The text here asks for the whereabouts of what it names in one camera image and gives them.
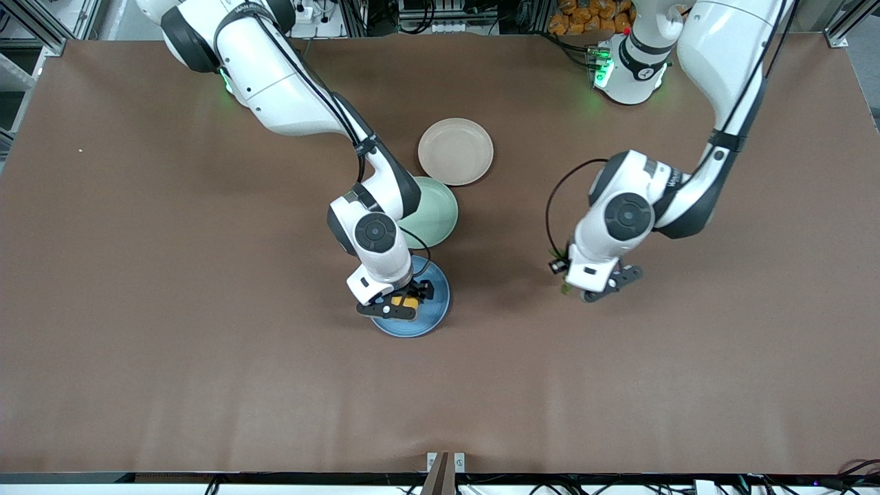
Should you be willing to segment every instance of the cable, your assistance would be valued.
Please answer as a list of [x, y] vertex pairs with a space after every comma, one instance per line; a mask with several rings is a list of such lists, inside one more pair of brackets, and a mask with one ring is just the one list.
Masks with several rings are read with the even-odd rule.
[[[425, 15], [422, 16], [422, 21], [419, 22], [418, 27], [416, 27], [413, 30], [408, 30], [408, 29], [404, 29], [402, 27], [399, 27], [398, 30], [401, 33], [420, 34], [420, 33], [424, 33], [429, 27], [431, 27], [431, 24], [434, 22], [434, 16], [436, 14], [436, 5], [434, 4], [434, 0], [423, 0], [423, 2], [425, 3]], [[430, 19], [428, 19], [429, 8], [430, 8]]]
[[[336, 120], [345, 129], [346, 134], [348, 134], [348, 138], [351, 140], [352, 146], [357, 146], [358, 139], [357, 139], [357, 134], [355, 133], [354, 125], [351, 123], [351, 121], [348, 120], [348, 117], [345, 115], [345, 111], [342, 109], [341, 103], [336, 98], [334, 98], [334, 96], [330, 93], [330, 90], [327, 88], [326, 84], [320, 78], [320, 76], [318, 76], [314, 72], [314, 69], [312, 69], [312, 67], [305, 60], [302, 60], [302, 64], [305, 67], [305, 69], [308, 70], [312, 74], [312, 77], [316, 81], [318, 81], [318, 84], [324, 89], [324, 91], [327, 92], [327, 95], [330, 97], [331, 100], [333, 100], [333, 103], [330, 103], [330, 101], [327, 100], [327, 97], [324, 96], [324, 93], [322, 93], [315, 86], [315, 84], [312, 82], [312, 78], [310, 78], [309, 75], [307, 75], [302, 69], [300, 69], [299, 65], [297, 65], [297, 63], [293, 61], [293, 59], [290, 57], [290, 55], [288, 55], [287, 50], [285, 50], [281, 46], [281, 44], [278, 42], [278, 40], [275, 39], [275, 36], [273, 36], [272, 33], [269, 32], [266, 25], [263, 24], [262, 19], [260, 19], [260, 16], [258, 16], [257, 14], [253, 14], [253, 18], [257, 21], [257, 24], [260, 25], [260, 28], [263, 30], [263, 33], [265, 33], [266, 36], [270, 40], [272, 40], [272, 43], [275, 44], [275, 47], [278, 48], [278, 51], [280, 51], [282, 53], [282, 55], [284, 55], [284, 58], [287, 59], [288, 63], [297, 72], [299, 77], [301, 77], [305, 81], [305, 83], [309, 86], [309, 88], [312, 89], [312, 91], [316, 95], [318, 95], [318, 98], [320, 98], [321, 101], [324, 102], [324, 104], [327, 106], [327, 108], [330, 110], [330, 112], [334, 115], [334, 117], [336, 117]], [[363, 175], [364, 175], [365, 169], [366, 169], [366, 165], [364, 163], [364, 157], [358, 156], [357, 157], [357, 181], [358, 182], [363, 180]]]
[[535, 486], [534, 488], [532, 488], [532, 491], [529, 491], [529, 495], [535, 495], [535, 492], [538, 491], [538, 490], [540, 490], [542, 487], [549, 488], [549, 489], [552, 490], [556, 495], [562, 495], [562, 492], [561, 492], [561, 491], [556, 490], [551, 484], [546, 484], [546, 483], [539, 484], [539, 485]]
[[560, 48], [565, 48], [565, 49], [573, 50], [575, 52], [584, 52], [584, 53], [586, 53], [588, 51], [588, 49], [586, 47], [578, 47], [577, 45], [570, 45], [570, 44], [566, 43], [565, 41], [560, 40], [559, 36], [557, 36], [555, 34], [546, 33], [544, 31], [532, 31], [529, 34], [539, 34], [542, 38], [550, 41], [551, 43], [553, 43], [554, 45], [556, 45], [557, 47], [560, 47]]
[[[558, 191], [559, 188], [562, 186], [562, 184], [568, 180], [568, 177], [571, 177], [575, 172], [584, 168], [587, 165], [590, 165], [593, 163], [599, 163], [599, 162], [608, 163], [608, 159], [591, 159], [591, 160], [587, 160], [587, 161], [583, 162], [581, 165], [578, 165], [575, 168], [572, 168], [570, 172], [563, 175], [562, 178], [559, 179], [559, 182], [556, 182], [556, 185], [554, 186], [553, 190], [550, 191], [550, 196], [547, 197], [547, 206], [544, 209], [544, 227], [546, 228], [546, 231], [547, 231], [547, 240], [550, 241], [550, 247], [553, 248], [553, 255], [556, 256], [557, 258], [564, 259], [564, 258], [566, 258], [566, 254], [562, 253], [559, 250], [559, 248], [556, 247], [556, 243], [553, 240], [553, 235], [550, 233], [550, 205], [553, 203], [553, 198], [554, 198], [554, 196], [556, 196], [556, 191]], [[597, 491], [596, 493], [593, 493], [593, 495], [598, 495], [605, 488], [599, 489], [599, 491]]]
[[205, 489], [205, 495], [217, 495], [220, 491], [220, 483], [226, 481], [229, 481], [229, 478], [224, 474], [212, 476], [208, 488]]
[[425, 271], [428, 270], [428, 266], [430, 266], [430, 264], [431, 264], [431, 250], [428, 247], [428, 245], [425, 244], [424, 240], [419, 239], [419, 236], [415, 235], [414, 233], [409, 232], [407, 229], [401, 227], [400, 225], [398, 225], [398, 228], [400, 230], [402, 230], [404, 233], [408, 233], [409, 236], [412, 237], [413, 239], [417, 240], [419, 242], [419, 244], [422, 245], [422, 250], [425, 252], [425, 254], [428, 257], [428, 260], [425, 262], [425, 266], [423, 266], [422, 269], [419, 270], [418, 273], [413, 274], [413, 278], [421, 277], [425, 273]]
[[568, 59], [571, 62], [573, 62], [575, 65], [580, 66], [580, 67], [584, 67], [585, 69], [593, 69], [593, 70], [598, 70], [598, 69], [602, 68], [602, 66], [599, 65], [598, 63], [587, 63], [587, 62], [580, 61], [580, 60], [576, 59], [573, 55], [571, 55], [571, 53], [568, 52], [569, 50], [571, 50], [571, 51], [575, 51], [578, 53], [587, 53], [588, 49], [586, 47], [577, 47], [575, 45], [569, 45], [568, 43], [561, 41], [558, 37], [555, 37], [554, 35], [552, 35], [550, 33], [544, 33], [541, 31], [535, 31], [532, 33], [540, 35], [541, 38], [544, 38], [545, 40], [550, 41], [551, 43], [553, 43], [557, 47], [561, 48], [562, 53], [564, 53], [565, 56], [568, 57]]
[[858, 471], [858, 470], [860, 470], [860, 469], [865, 469], [865, 468], [867, 468], [868, 466], [873, 465], [873, 464], [880, 464], [880, 459], [871, 459], [871, 460], [869, 460], [869, 461], [865, 461], [865, 462], [861, 462], [861, 463], [859, 463], [859, 464], [856, 464], [856, 465], [853, 466], [852, 468], [847, 469], [846, 471], [843, 471], [843, 472], [838, 473], [838, 474], [837, 474], [837, 477], [845, 477], [845, 476], [849, 476], [849, 475], [855, 473], [856, 471]]
[[[794, 0], [794, 1], [795, 1], [795, 7], [796, 7], [797, 4], [800, 3], [800, 0]], [[783, 2], [782, 5], [780, 6], [779, 12], [776, 14], [776, 21], [774, 22], [773, 29], [770, 31], [770, 35], [767, 36], [767, 39], [764, 42], [764, 49], [761, 50], [761, 55], [758, 57], [758, 61], [755, 63], [755, 67], [752, 69], [752, 73], [745, 80], [745, 85], [743, 86], [743, 91], [741, 93], [739, 93], [739, 97], [737, 98], [737, 102], [733, 104], [733, 107], [730, 110], [730, 114], [727, 116], [727, 120], [724, 121], [724, 125], [722, 125], [721, 128], [719, 129], [720, 132], [722, 132], [722, 133], [727, 132], [727, 128], [728, 128], [728, 126], [730, 126], [730, 122], [733, 120], [733, 116], [737, 114], [737, 110], [739, 109], [739, 106], [743, 104], [743, 99], [745, 98], [745, 95], [749, 91], [749, 86], [751, 85], [752, 80], [755, 78], [755, 74], [757, 74], [758, 71], [761, 69], [761, 66], [762, 66], [761, 64], [764, 62], [764, 59], [766, 58], [767, 52], [770, 50], [770, 41], [776, 35], [776, 29], [779, 27], [779, 24], [782, 21], [782, 15], [785, 12], [786, 5], [788, 5], [788, 2]], [[785, 27], [786, 32], [783, 34], [783, 39], [784, 39], [784, 36], [787, 34], [789, 28], [791, 27], [791, 19], [794, 18], [794, 14], [795, 14], [794, 8], [792, 9], [791, 14], [792, 15], [788, 19], [788, 23]], [[774, 55], [774, 59], [779, 54], [780, 48], [781, 48], [781, 42], [780, 42], [780, 45], [777, 46], [777, 48], [776, 48], [776, 54]], [[709, 157], [711, 157], [711, 156], [712, 156], [711, 152], [706, 153], [706, 156], [704, 156], [703, 159], [700, 160], [700, 164], [697, 165], [697, 167], [693, 170], [693, 174], [696, 174], [697, 172], [699, 172], [700, 169], [702, 169], [703, 166], [706, 165], [706, 163], [709, 160]], [[673, 189], [671, 191], [666, 192], [658, 201], [662, 201], [668, 195], [675, 194], [685, 184], [686, 184], [686, 182], [679, 183], [678, 187], [676, 187], [675, 189]]]

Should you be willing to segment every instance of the green led light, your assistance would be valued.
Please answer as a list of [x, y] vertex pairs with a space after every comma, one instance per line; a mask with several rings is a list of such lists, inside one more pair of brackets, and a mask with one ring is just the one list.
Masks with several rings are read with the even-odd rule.
[[611, 76], [612, 71], [614, 70], [614, 60], [609, 59], [605, 65], [602, 66], [602, 69], [596, 71], [596, 78], [594, 80], [594, 84], [599, 86], [600, 88], [604, 88], [605, 85], [608, 84], [608, 78]]

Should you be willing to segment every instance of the blue plate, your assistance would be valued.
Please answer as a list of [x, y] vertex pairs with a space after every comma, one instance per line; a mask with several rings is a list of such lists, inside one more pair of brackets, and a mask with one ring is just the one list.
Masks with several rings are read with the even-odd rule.
[[[428, 260], [421, 256], [413, 256], [413, 272], [418, 273], [425, 266]], [[420, 276], [415, 278], [416, 281], [430, 280], [434, 285], [434, 298], [425, 299], [419, 305], [419, 315], [415, 320], [383, 320], [382, 318], [373, 318], [373, 322], [380, 330], [390, 336], [414, 337], [423, 336], [436, 327], [449, 311], [449, 280], [446, 275], [436, 265], [431, 265]]]

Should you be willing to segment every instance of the yellow object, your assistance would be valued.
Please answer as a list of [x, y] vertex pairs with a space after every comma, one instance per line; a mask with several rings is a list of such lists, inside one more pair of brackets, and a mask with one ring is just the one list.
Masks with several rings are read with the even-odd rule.
[[572, 24], [586, 24], [590, 20], [590, 9], [587, 7], [578, 7], [571, 13]]
[[599, 17], [605, 20], [611, 20], [614, 18], [614, 14], [617, 13], [617, 4], [614, 2], [610, 2], [605, 7], [599, 9]]
[[614, 32], [623, 33], [623, 30], [630, 27], [629, 17], [627, 14], [617, 14], [614, 16]]
[[413, 309], [419, 308], [419, 300], [418, 298], [414, 298], [413, 296], [393, 296], [391, 298], [391, 303], [395, 306], [404, 306], [404, 307], [412, 307]]
[[558, 5], [563, 14], [569, 15], [577, 8], [577, 0], [559, 0]]
[[550, 34], [562, 36], [565, 34], [566, 30], [568, 30], [568, 16], [559, 13], [554, 14], [550, 18], [550, 23], [547, 25], [547, 31]]

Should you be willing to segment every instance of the black cable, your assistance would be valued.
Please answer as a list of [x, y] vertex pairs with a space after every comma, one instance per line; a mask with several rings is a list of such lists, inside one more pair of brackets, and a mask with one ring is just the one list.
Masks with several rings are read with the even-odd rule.
[[571, 53], [569, 52], [569, 50], [571, 50], [571, 51], [575, 51], [575, 52], [578, 52], [581, 54], [585, 54], [585, 53], [587, 53], [587, 50], [588, 50], [586, 47], [578, 47], [575, 45], [569, 45], [568, 43], [561, 41], [558, 37], [556, 37], [555, 35], [550, 34], [550, 33], [535, 31], [535, 32], [533, 32], [533, 34], [537, 34], [541, 38], [544, 38], [545, 40], [550, 41], [551, 43], [553, 43], [554, 45], [559, 47], [562, 50], [562, 53], [564, 53], [565, 56], [568, 57], [568, 59], [577, 66], [583, 67], [585, 69], [593, 69], [593, 70], [598, 70], [598, 69], [602, 68], [602, 65], [600, 65], [598, 63], [587, 63], [587, 62], [578, 60], [577, 58], [575, 58], [574, 55], [571, 55]]
[[745, 94], [749, 92], [749, 85], [752, 83], [752, 79], [754, 79], [755, 74], [757, 74], [758, 71], [761, 70], [761, 64], [764, 62], [764, 58], [766, 57], [767, 52], [770, 50], [770, 41], [772, 41], [773, 37], [776, 35], [776, 29], [779, 28], [779, 23], [782, 22], [782, 15], [785, 13], [785, 6], [787, 4], [788, 2], [784, 2], [782, 5], [780, 5], [779, 13], [776, 14], [776, 21], [773, 24], [773, 29], [770, 31], [770, 35], [767, 36], [767, 39], [764, 42], [764, 49], [761, 50], [761, 55], [758, 57], [758, 61], [755, 63], [754, 69], [752, 69], [752, 74], [750, 74], [749, 77], [745, 80], [743, 91], [739, 93], [739, 98], [737, 98], [737, 102], [734, 103], [733, 108], [730, 110], [730, 115], [727, 116], [727, 121], [725, 121], [724, 125], [722, 125], [722, 127], [719, 129], [721, 132], [727, 132], [727, 127], [730, 125], [730, 121], [733, 120], [733, 115], [737, 113], [739, 106], [743, 104], [743, 98], [745, 98]]
[[[752, 73], [745, 80], [745, 85], [743, 86], [743, 91], [739, 93], [739, 97], [737, 98], [737, 102], [733, 104], [733, 107], [730, 110], [730, 114], [727, 116], [727, 120], [724, 121], [724, 125], [722, 125], [721, 128], [719, 129], [719, 131], [721, 131], [722, 133], [727, 132], [727, 128], [728, 128], [728, 126], [730, 126], [730, 122], [733, 120], [733, 116], [737, 113], [739, 106], [743, 104], [743, 99], [745, 98], [745, 94], [749, 92], [749, 85], [752, 83], [752, 80], [755, 78], [755, 74], [757, 74], [758, 71], [761, 69], [761, 64], [764, 62], [764, 59], [767, 55], [767, 52], [770, 50], [770, 41], [772, 41], [773, 37], [776, 35], [776, 29], [779, 27], [779, 24], [782, 21], [782, 15], [785, 12], [785, 6], [787, 4], [788, 4], [788, 2], [784, 2], [780, 6], [779, 13], [776, 14], [776, 21], [774, 22], [773, 30], [770, 32], [770, 35], [767, 36], [767, 39], [764, 42], [764, 49], [761, 50], [761, 55], [758, 57], [758, 61], [755, 63], [755, 67], [754, 67], [754, 69], [752, 69]], [[788, 24], [786, 25], [786, 30], [788, 30], [791, 27], [791, 18], [788, 20]], [[781, 44], [779, 47], [777, 47], [776, 55], [779, 54], [779, 48], [781, 48]], [[704, 165], [706, 165], [706, 162], [708, 162], [709, 157], [711, 157], [711, 156], [712, 156], [711, 152], [706, 153], [706, 156], [704, 156], [703, 159], [700, 160], [700, 164], [697, 165], [697, 167], [693, 170], [693, 173], [696, 174], [697, 172], [699, 172], [700, 169], [703, 168]], [[679, 183], [677, 188], [665, 193], [663, 195], [663, 197], [661, 197], [660, 199], [663, 200], [668, 195], [675, 194], [678, 191], [678, 189], [681, 186], [683, 186], [684, 184], [685, 184], [685, 182]]]
[[423, 0], [423, 1], [425, 3], [425, 15], [422, 16], [422, 21], [420, 21], [419, 25], [413, 30], [404, 29], [401, 27], [400, 28], [401, 33], [406, 33], [406, 34], [424, 33], [425, 30], [427, 30], [431, 26], [431, 24], [434, 22], [434, 16], [436, 13], [436, 5], [434, 4], [434, 0]]
[[[260, 25], [260, 28], [263, 30], [263, 33], [265, 33], [266, 36], [270, 40], [272, 40], [272, 43], [275, 44], [275, 47], [278, 48], [278, 51], [280, 51], [282, 53], [282, 55], [284, 55], [284, 58], [287, 59], [288, 63], [290, 63], [290, 65], [293, 67], [293, 69], [297, 72], [298, 76], [301, 77], [305, 81], [305, 83], [309, 86], [310, 89], [312, 89], [312, 91], [316, 95], [318, 95], [318, 98], [320, 98], [320, 100], [324, 102], [324, 104], [327, 106], [327, 108], [330, 110], [330, 112], [334, 115], [334, 117], [336, 117], [336, 120], [345, 129], [346, 134], [348, 134], [348, 138], [351, 140], [351, 144], [353, 146], [357, 146], [358, 139], [357, 139], [357, 134], [355, 133], [354, 125], [348, 120], [348, 117], [345, 115], [345, 111], [342, 109], [341, 103], [330, 93], [330, 90], [327, 88], [326, 84], [320, 78], [320, 76], [318, 76], [315, 73], [314, 69], [312, 69], [312, 67], [305, 60], [302, 60], [303, 66], [306, 68], [306, 70], [308, 70], [312, 74], [312, 77], [318, 82], [318, 84], [324, 89], [324, 91], [327, 92], [330, 99], [333, 100], [333, 103], [331, 103], [330, 101], [327, 100], [327, 97], [324, 96], [324, 93], [322, 93], [315, 86], [315, 84], [312, 82], [312, 78], [310, 78], [309, 75], [307, 75], [305, 72], [303, 72], [303, 70], [299, 68], [299, 65], [297, 65], [296, 62], [293, 61], [293, 59], [290, 57], [290, 55], [288, 55], [287, 51], [281, 46], [281, 44], [278, 42], [278, 40], [275, 39], [275, 36], [273, 36], [272, 33], [269, 32], [268, 28], [266, 28], [266, 25], [263, 24], [260, 17], [257, 14], [253, 14], [253, 18], [254, 18], [254, 20], [257, 21], [257, 24]], [[364, 175], [366, 166], [364, 164], [363, 156], [359, 156], [357, 161], [358, 161], [357, 181], [360, 182], [363, 180], [363, 175]]]
[[862, 463], [860, 463], [860, 464], [856, 464], [856, 465], [853, 466], [852, 468], [847, 469], [846, 471], [843, 471], [843, 472], [838, 473], [838, 474], [837, 474], [837, 477], [849, 476], [849, 475], [855, 473], [856, 471], [858, 471], [859, 469], [865, 469], [865, 468], [867, 468], [868, 466], [870, 466], [870, 465], [872, 465], [872, 464], [880, 464], [880, 459], [871, 459], [871, 460], [869, 460], [869, 461], [865, 461], [865, 462], [862, 462]]
[[801, 0], [795, 0], [795, 2], [791, 5], [791, 13], [788, 15], [788, 23], [785, 25], [785, 30], [782, 31], [782, 37], [779, 39], [779, 45], [776, 45], [776, 52], [773, 53], [773, 58], [770, 59], [770, 64], [767, 67], [767, 73], [764, 76], [765, 78], [770, 77], [770, 73], [773, 72], [773, 67], [776, 65], [776, 57], [779, 56], [779, 52], [782, 51], [782, 45], [785, 44], [785, 39], [788, 36], [788, 32], [791, 30], [791, 23], [795, 20], [795, 12], [797, 12], [797, 7], [800, 5]]
[[767, 480], [768, 480], [770, 483], [772, 483], [772, 484], [778, 484], [778, 485], [779, 485], [779, 486], [780, 486], [780, 487], [781, 487], [786, 493], [788, 493], [788, 495], [801, 495], [801, 494], [798, 493], [797, 491], [794, 491], [794, 490], [792, 490], [790, 487], [788, 487], [787, 484], [784, 484], [784, 483], [778, 482], [778, 481], [776, 481], [776, 480], [774, 480], [774, 479], [772, 479], [771, 477], [766, 476], [766, 475], [765, 475], [765, 477], [767, 478]]
[[205, 488], [205, 495], [217, 495], [220, 491], [220, 483], [225, 481], [229, 481], [229, 478], [224, 474], [212, 476], [210, 483], [208, 483], [208, 487]]
[[[547, 206], [544, 209], [544, 227], [546, 228], [546, 231], [547, 231], [547, 240], [550, 241], [550, 247], [553, 248], [553, 254], [557, 258], [564, 259], [566, 257], [566, 254], [562, 253], [559, 250], [559, 248], [556, 247], [556, 243], [553, 240], [553, 235], [550, 233], [550, 205], [553, 203], [553, 198], [554, 198], [554, 196], [556, 196], [556, 191], [558, 191], [559, 188], [562, 186], [562, 184], [568, 180], [568, 177], [571, 177], [575, 172], [584, 168], [587, 165], [590, 165], [593, 163], [599, 163], [599, 162], [608, 163], [608, 159], [591, 159], [591, 160], [587, 160], [587, 161], [583, 162], [581, 165], [578, 165], [575, 168], [572, 168], [571, 171], [569, 171], [567, 174], [563, 175], [561, 179], [559, 179], [559, 182], [556, 182], [556, 185], [554, 186], [553, 190], [550, 191], [550, 196], [547, 198]], [[605, 488], [608, 488], [608, 486], [610, 486], [610, 485], [607, 485], [604, 488], [601, 488], [596, 493], [593, 493], [593, 495], [598, 495]]]
[[427, 257], [428, 260], [425, 262], [425, 266], [423, 266], [422, 269], [419, 270], [418, 273], [414, 273], [414, 274], [413, 274], [413, 278], [421, 277], [422, 274], [424, 274], [425, 271], [428, 269], [428, 266], [430, 266], [430, 264], [431, 264], [431, 250], [430, 250], [430, 248], [428, 247], [428, 245], [425, 244], [425, 241], [424, 241], [424, 240], [419, 239], [419, 236], [415, 235], [414, 233], [409, 232], [407, 229], [401, 227], [400, 225], [398, 225], [398, 228], [399, 228], [401, 231], [403, 231], [404, 233], [408, 233], [408, 234], [410, 235], [410, 237], [412, 237], [413, 239], [419, 241], [419, 244], [422, 245], [422, 250], [423, 250], [423, 251], [425, 252], [425, 254], [427, 255], [426, 257]]
[[534, 488], [532, 488], [532, 491], [529, 491], [529, 495], [535, 495], [535, 492], [540, 490], [542, 487], [546, 487], [546, 488], [549, 488], [550, 490], [553, 490], [553, 492], [556, 495], [562, 495], [561, 491], [556, 490], [551, 484], [546, 484], [546, 483], [539, 484], [539, 485], [535, 486]]
[[[331, 104], [330, 101], [328, 101], [327, 98], [324, 96], [324, 94], [321, 93], [321, 91], [319, 91], [319, 89], [317, 87], [315, 87], [315, 84], [303, 72], [303, 70], [299, 68], [299, 66], [293, 61], [292, 58], [290, 58], [290, 55], [288, 55], [287, 51], [284, 48], [282, 48], [282, 46], [278, 42], [278, 40], [275, 39], [275, 36], [273, 36], [272, 33], [269, 32], [268, 28], [266, 28], [266, 25], [264, 25], [262, 20], [260, 19], [260, 16], [258, 16], [257, 14], [253, 14], [252, 17], [257, 21], [257, 24], [260, 25], [260, 28], [263, 30], [263, 33], [265, 33], [266, 36], [268, 36], [268, 38], [270, 40], [272, 40], [272, 43], [275, 44], [275, 47], [278, 48], [278, 51], [280, 51], [282, 53], [282, 55], [284, 56], [284, 58], [287, 59], [288, 63], [290, 63], [290, 65], [293, 66], [293, 69], [297, 72], [299, 77], [301, 77], [305, 81], [305, 83], [310, 87], [310, 89], [312, 89], [312, 91], [314, 91], [315, 94], [318, 95], [318, 98], [320, 98], [321, 101], [323, 101], [324, 104], [327, 105], [327, 108], [329, 108], [330, 112], [334, 115], [334, 117], [336, 117], [336, 119], [339, 121], [339, 123], [342, 125], [342, 127], [345, 128], [345, 131], [348, 134], [348, 137], [351, 139], [352, 145], [353, 146], [357, 145], [357, 135], [355, 134], [354, 126], [352, 126], [351, 122], [349, 122], [348, 118], [344, 115], [344, 112], [342, 112], [339, 101], [337, 101], [336, 98], [333, 98], [333, 95], [330, 95], [330, 98], [334, 101], [335, 105]], [[305, 60], [303, 60], [302, 62], [303, 62], [303, 65], [308, 68], [308, 64], [305, 62]], [[324, 81], [322, 81], [320, 78], [315, 78], [315, 79], [318, 81], [319, 85], [321, 85], [325, 91], [329, 92], [326, 85], [324, 84]]]

